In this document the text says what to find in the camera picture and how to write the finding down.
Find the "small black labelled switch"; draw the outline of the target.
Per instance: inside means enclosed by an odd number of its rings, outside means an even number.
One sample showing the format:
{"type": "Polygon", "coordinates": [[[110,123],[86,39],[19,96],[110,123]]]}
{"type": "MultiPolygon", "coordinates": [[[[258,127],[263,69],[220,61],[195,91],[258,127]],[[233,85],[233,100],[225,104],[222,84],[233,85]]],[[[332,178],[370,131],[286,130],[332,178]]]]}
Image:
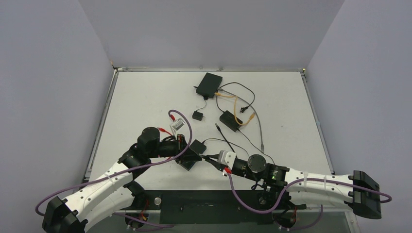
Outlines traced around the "small black labelled switch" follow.
{"type": "Polygon", "coordinates": [[[189,146],[190,149],[192,149],[194,152],[197,154],[201,155],[205,152],[206,146],[201,143],[199,140],[195,139],[191,145],[189,146]]]}

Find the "large black network switch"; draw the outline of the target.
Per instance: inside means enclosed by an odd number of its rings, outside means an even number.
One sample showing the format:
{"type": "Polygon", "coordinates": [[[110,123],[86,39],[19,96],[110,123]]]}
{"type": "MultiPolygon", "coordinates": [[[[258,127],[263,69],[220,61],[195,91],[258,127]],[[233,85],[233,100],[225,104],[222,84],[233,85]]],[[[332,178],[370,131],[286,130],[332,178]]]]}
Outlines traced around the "large black network switch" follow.
{"type": "Polygon", "coordinates": [[[206,73],[200,84],[196,87],[196,93],[206,99],[213,98],[222,80],[221,76],[206,73]]]}

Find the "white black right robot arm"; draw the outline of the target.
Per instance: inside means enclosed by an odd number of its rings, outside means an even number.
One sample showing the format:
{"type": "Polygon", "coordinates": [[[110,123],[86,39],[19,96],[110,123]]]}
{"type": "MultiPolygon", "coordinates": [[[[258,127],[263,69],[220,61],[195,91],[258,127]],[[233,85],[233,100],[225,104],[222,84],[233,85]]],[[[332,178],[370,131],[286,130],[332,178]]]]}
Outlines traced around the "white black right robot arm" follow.
{"type": "Polygon", "coordinates": [[[383,201],[380,197],[383,193],[379,184],[363,171],[355,170],[349,175],[322,175],[267,163],[259,154],[242,160],[234,152],[224,150],[202,158],[229,177],[235,198],[241,206],[256,214],[316,204],[351,210],[355,215],[368,219],[382,217],[383,201]],[[235,176],[255,181],[256,186],[262,187],[259,208],[249,206],[240,198],[233,184],[235,176]]]}

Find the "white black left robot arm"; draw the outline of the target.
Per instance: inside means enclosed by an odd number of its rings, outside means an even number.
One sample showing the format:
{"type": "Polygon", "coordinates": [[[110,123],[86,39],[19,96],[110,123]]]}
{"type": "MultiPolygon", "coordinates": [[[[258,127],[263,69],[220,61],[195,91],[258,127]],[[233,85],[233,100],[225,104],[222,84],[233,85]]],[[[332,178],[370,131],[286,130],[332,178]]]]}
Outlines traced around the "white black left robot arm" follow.
{"type": "Polygon", "coordinates": [[[97,180],[84,184],[79,191],[61,199],[54,196],[43,217],[47,233],[85,233],[116,211],[144,205],[145,190],[135,180],[149,167],[151,159],[169,157],[177,163],[192,163],[201,157],[190,149],[182,134],[160,139],[155,127],[145,128],[127,152],[97,180]]]}

